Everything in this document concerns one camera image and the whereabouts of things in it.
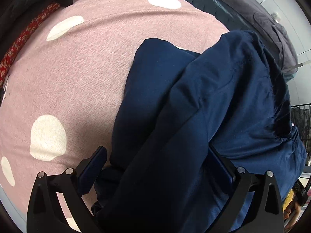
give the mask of blue sheet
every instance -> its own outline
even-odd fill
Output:
[[[224,34],[201,55],[146,39],[115,120],[112,166],[95,183],[99,225],[106,232],[205,232],[228,199],[207,163],[209,143],[236,167],[273,171],[286,197],[306,151],[274,59],[250,31]]]

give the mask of white wall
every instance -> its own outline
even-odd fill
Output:
[[[277,13],[280,24],[298,55],[298,63],[311,60],[311,25],[295,0],[257,0],[270,14]],[[311,103],[311,66],[300,67],[288,84],[291,105]]]

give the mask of hand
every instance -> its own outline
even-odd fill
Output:
[[[284,220],[287,219],[288,217],[290,217],[291,208],[293,207],[293,203],[294,203],[294,201],[291,201],[290,204],[288,204],[286,210],[284,211]],[[285,230],[290,229],[291,227],[293,227],[295,225],[295,223],[297,222],[298,218],[299,218],[300,211],[301,211],[301,206],[297,202],[295,202],[294,206],[295,206],[296,214],[290,220],[290,222],[286,225],[286,227],[284,228]]]

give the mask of metal screw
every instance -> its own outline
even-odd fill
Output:
[[[39,177],[39,178],[42,178],[43,176],[44,176],[44,172],[39,172],[39,173],[38,173],[38,177]]]
[[[273,177],[273,172],[272,171],[267,171],[267,175],[269,176],[269,177]]]
[[[73,173],[73,169],[72,168],[67,168],[65,173],[66,174],[72,174]]]
[[[241,174],[243,174],[243,173],[246,172],[246,170],[245,170],[244,167],[239,166],[239,167],[238,167],[238,172],[241,173]]]

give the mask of black plastic mount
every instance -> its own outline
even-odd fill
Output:
[[[242,226],[236,233],[283,233],[283,211],[276,179],[271,171],[263,175],[235,169],[230,160],[221,157],[214,147],[208,163],[219,170],[230,194],[226,205],[206,233],[228,233],[231,230],[249,192],[254,192]],[[40,172],[35,180],[27,213],[27,233],[74,233],[61,209],[57,192],[63,193],[69,210],[82,233],[103,233],[82,200],[107,160],[106,149],[100,146],[94,154],[80,162],[76,169],[68,168],[60,175]]]

